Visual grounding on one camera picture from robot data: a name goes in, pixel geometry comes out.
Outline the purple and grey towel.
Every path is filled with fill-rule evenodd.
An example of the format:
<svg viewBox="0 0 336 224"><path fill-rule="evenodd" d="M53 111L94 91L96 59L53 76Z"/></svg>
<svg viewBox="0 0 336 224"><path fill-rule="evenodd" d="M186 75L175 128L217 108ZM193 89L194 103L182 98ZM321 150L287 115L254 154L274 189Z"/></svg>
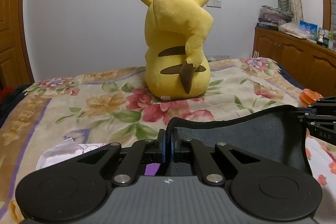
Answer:
<svg viewBox="0 0 336 224"><path fill-rule="evenodd" d="M305 152L306 129L294 106L271 107L229 121L195 122L172 118L166 128L166 140L177 130L180 138L202 141L213 147L218 142L254 153L311 174Z"/></svg>

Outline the brown wooden room door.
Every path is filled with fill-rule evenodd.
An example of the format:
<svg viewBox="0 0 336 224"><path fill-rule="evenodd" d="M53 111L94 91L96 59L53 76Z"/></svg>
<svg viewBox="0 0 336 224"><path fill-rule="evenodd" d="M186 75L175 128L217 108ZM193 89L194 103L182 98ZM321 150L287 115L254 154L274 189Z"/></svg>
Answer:
<svg viewBox="0 0 336 224"><path fill-rule="evenodd" d="M23 0L1 0L1 88L34 81L23 24Z"/></svg>

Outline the orange lidded drink cup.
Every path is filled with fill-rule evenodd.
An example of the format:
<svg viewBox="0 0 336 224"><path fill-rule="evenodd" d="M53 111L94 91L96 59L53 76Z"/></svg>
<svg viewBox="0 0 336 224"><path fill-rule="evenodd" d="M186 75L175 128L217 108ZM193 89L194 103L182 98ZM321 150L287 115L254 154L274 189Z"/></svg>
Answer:
<svg viewBox="0 0 336 224"><path fill-rule="evenodd" d="M308 107L308 105L316 103L317 100L321 98L323 98L323 96L318 92L312 91L310 89L304 89L299 94L298 107Z"/></svg>

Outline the white strawberry print cloth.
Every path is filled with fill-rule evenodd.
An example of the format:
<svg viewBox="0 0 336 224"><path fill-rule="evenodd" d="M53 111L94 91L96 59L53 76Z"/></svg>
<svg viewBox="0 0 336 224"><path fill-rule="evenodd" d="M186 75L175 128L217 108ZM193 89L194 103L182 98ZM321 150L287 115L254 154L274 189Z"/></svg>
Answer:
<svg viewBox="0 0 336 224"><path fill-rule="evenodd" d="M306 155L313 177L322 188L322 201L314 219L318 223L335 223L335 146L306 138Z"/></svg>

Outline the brown wooden cabinet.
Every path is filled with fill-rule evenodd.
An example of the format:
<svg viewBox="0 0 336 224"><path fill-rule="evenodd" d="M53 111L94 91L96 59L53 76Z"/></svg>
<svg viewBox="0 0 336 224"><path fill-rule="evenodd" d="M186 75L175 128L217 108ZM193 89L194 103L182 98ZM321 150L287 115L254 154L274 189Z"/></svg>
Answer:
<svg viewBox="0 0 336 224"><path fill-rule="evenodd" d="M280 64L304 88L335 95L335 52L280 31L255 28L253 49Z"/></svg>

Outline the floral bed blanket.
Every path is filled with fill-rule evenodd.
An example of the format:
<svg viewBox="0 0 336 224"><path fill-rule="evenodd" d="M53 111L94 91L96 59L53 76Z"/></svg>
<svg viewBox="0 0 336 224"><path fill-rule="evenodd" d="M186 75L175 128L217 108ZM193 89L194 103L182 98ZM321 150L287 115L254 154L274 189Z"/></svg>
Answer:
<svg viewBox="0 0 336 224"><path fill-rule="evenodd" d="M210 69L204 94L169 102L151 94L142 67L16 88L1 103L1 223L22 220L15 187L35 169L42 153L61 141L129 146L157 136L174 117L222 121L299 102L302 86L271 59L214 61Z"/></svg>

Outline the bottles on cabinet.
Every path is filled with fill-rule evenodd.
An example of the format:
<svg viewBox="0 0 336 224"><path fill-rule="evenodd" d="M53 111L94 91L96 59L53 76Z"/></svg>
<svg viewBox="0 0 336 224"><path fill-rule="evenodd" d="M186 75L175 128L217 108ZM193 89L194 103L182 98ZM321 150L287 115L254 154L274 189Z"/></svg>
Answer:
<svg viewBox="0 0 336 224"><path fill-rule="evenodd" d="M335 40L332 35L333 34L331 34L329 30L319 28L316 40L317 44L329 50L335 51Z"/></svg>

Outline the blue gift box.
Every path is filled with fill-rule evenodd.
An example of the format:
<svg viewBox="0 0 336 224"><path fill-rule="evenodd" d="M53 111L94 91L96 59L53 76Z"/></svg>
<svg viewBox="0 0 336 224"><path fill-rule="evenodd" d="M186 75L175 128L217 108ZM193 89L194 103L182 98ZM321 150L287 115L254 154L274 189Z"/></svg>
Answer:
<svg viewBox="0 0 336 224"><path fill-rule="evenodd" d="M316 24L308 23L301 20L298 26L299 29L303 31L303 33L306 35L307 39L316 40L318 32L318 26Z"/></svg>

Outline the purple tissue box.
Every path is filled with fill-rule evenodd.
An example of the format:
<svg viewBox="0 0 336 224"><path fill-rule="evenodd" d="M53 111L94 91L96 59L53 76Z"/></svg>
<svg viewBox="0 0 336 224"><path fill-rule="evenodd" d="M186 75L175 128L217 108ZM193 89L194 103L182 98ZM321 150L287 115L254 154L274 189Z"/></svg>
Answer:
<svg viewBox="0 0 336 224"><path fill-rule="evenodd" d="M98 149L106 143L75 143L72 138L66 139L41 154L35 170L72 159L92 150Z"/></svg>

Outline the stack of folded fabrics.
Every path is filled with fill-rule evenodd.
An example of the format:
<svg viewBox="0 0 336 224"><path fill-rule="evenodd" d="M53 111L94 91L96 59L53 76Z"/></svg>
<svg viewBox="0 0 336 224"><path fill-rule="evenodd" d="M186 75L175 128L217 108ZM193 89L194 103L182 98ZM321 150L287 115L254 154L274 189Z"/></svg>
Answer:
<svg viewBox="0 0 336 224"><path fill-rule="evenodd" d="M291 12L263 5L260 8L256 27L278 31L278 26L291 22L292 18Z"/></svg>

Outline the yellow Pikachu plush toy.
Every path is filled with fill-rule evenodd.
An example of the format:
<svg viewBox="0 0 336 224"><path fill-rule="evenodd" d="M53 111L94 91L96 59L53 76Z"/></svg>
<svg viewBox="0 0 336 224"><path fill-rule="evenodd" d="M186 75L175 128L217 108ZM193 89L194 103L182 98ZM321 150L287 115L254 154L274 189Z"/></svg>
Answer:
<svg viewBox="0 0 336 224"><path fill-rule="evenodd" d="M162 100L202 95L210 84L203 44L214 23L209 0L140 0L145 17L145 82Z"/></svg>

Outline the white wall socket switch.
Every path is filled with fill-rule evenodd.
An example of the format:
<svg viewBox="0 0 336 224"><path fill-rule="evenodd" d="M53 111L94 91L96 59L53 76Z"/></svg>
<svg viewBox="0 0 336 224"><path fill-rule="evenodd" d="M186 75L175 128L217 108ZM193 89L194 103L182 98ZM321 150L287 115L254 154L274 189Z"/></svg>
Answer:
<svg viewBox="0 0 336 224"><path fill-rule="evenodd" d="M213 8L222 8L222 1L221 0L209 0L207 2L207 7L213 7Z"/></svg>

